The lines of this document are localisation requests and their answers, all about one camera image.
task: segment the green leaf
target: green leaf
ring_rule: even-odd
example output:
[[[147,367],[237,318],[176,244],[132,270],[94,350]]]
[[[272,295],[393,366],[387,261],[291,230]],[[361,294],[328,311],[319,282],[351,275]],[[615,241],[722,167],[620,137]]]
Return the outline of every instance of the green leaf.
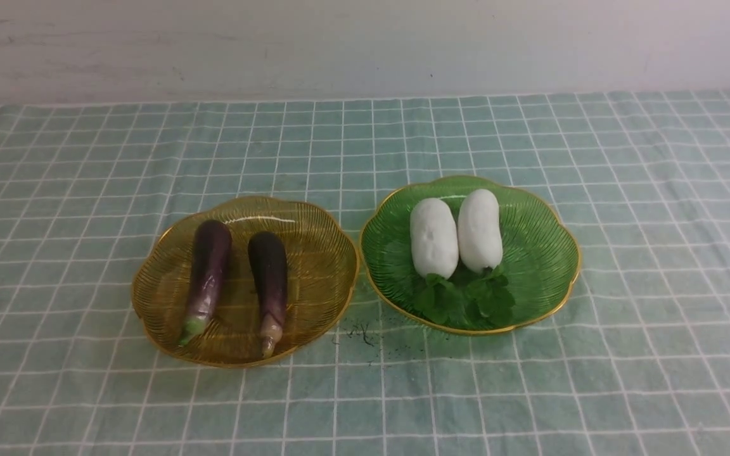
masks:
[[[507,289],[500,289],[495,294],[495,306],[492,315],[489,315],[489,321],[495,326],[507,326],[512,319],[514,303],[515,297]]]
[[[426,312],[427,309],[435,306],[435,289],[432,286],[425,286],[425,288],[418,291],[415,297],[415,308],[419,312]]]
[[[438,274],[428,274],[424,286],[415,298],[415,308],[421,312],[429,321],[436,324],[444,324],[447,321],[447,310],[441,306],[438,299],[437,285],[446,280]]]

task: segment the yellow plate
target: yellow plate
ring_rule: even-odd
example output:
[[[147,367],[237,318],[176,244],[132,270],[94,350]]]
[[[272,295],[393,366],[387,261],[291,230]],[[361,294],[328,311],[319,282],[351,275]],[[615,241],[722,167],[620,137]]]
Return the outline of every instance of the yellow plate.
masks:
[[[208,219],[231,231],[231,268],[208,328],[179,347],[193,234]],[[284,335],[267,360],[260,354],[258,297],[247,256],[247,242],[258,231],[281,237],[289,265]],[[244,196],[168,228],[134,276],[131,302],[148,338],[166,354],[210,366],[251,367],[279,360],[331,329],[351,301],[358,273],[354,242],[327,211],[301,201]]]

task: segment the white radish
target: white radish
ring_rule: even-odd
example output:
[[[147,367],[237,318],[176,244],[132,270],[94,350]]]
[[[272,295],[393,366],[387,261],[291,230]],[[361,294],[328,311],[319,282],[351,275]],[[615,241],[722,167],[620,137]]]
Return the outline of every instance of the white radish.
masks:
[[[458,229],[449,206],[438,198],[418,202],[411,212],[411,253],[419,275],[449,278],[458,266]]]
[[[503,260],[501,207],[489,190],[478,188],[463,200],[458,213],[458,250],[472,272],[494,269]]]

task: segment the eggplant stem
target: eggplant stem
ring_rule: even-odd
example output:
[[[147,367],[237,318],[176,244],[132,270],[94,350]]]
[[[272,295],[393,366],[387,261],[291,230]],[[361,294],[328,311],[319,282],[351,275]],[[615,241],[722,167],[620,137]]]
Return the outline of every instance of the eggplant stem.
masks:
[[[186,317],[182,325],[182,335],[179,338],[179,346],[186,346],[192,338],[205,332],[208,322],[199,317]]]
[[[264,320],[261,321],[261,355],[264,358],[269,358],[272,353],[275,352],[275,346],[281,341],[283,337],[283,328],[281,324],[272,316],[272,314],[264,315]]]

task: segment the white wall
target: white wall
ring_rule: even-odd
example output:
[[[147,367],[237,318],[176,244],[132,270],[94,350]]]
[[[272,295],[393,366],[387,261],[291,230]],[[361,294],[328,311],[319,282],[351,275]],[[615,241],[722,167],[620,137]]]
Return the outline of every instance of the white wall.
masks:
[[[0,102],[730,86],[730,0],[0,0]]]

